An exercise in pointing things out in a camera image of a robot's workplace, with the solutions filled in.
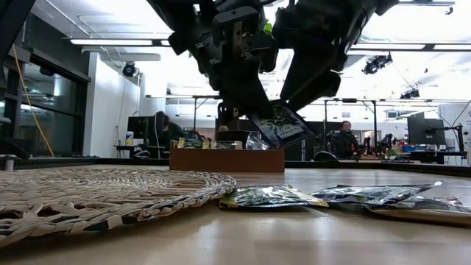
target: wooden table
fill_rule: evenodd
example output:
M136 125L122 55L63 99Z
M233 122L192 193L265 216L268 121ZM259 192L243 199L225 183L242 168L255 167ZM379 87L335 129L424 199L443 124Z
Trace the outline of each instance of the wooden table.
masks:
M312 192L345 185L418 184L471 205L471 182L381 170L286 169L233 174L240 186L285 185ZM100 234L59 236L0 249L0 264L403 265L470 264L471 229L372 219L328 209L221 211L216 202Z

